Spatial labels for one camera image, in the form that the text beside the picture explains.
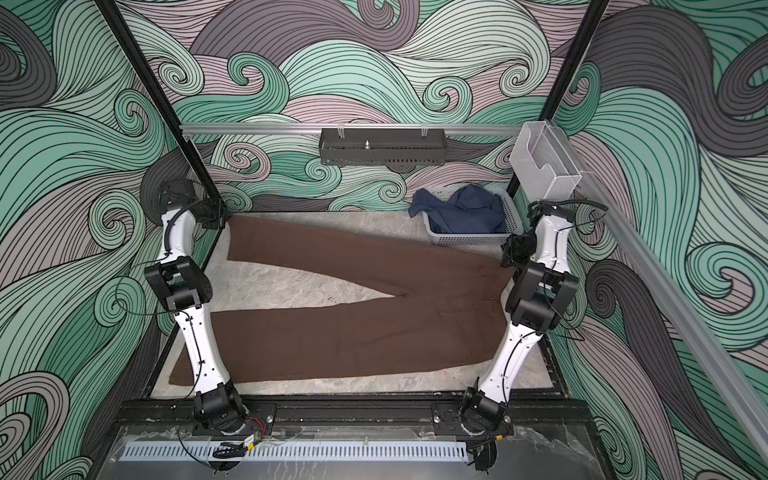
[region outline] white mesh bin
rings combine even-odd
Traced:
[[[581,180],[575,157],[562,128],[529,121],[523,124],[509,162],[530,201],[556,201],[570,198]]]
[[[443,188],[427,188],[427,190],[438,200],[446,202],[451,198],[451,195],[453,195],[454,192],[465,186],[465,184],[459,184]],[[507,233],[435,233],[429,226],[429,216],[426,212],[422,212],[424,224],[427,227],[427,233],[429,233],[429,238],[432,240],[432,243],[444,246],[482,245],[486,243],[502,245],[511,234],[514,233],[520,235],[523,233],[520,214],[518,213],[518,209],[515,208],[515,204],[512,203],[512,199],[507,194],[507,191],[501,188],[486,188],[486,190],[492,194],[498,195],[502,199],[502,206],[504,207],[504,215],[507,223]]]

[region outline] patterned wall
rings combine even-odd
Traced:
[[[92,0],[0,2],[3,478],[83,478],[170,330],[141,263],[189,168],[139,90]]]
[[[612,11],[639,5],[622,0]],[[184,122],[535,120],[588,0],[121,0]],[[450,140],[442,167],[329,167],[317,137],[198,136],[236,210],[404,210],[506,182],[514,138]]]
[[[602,21],[556,121],[768,400],[768,2],[651,3]],[[553,343],[619,478],[768,478],[611,233],[570,251]]]

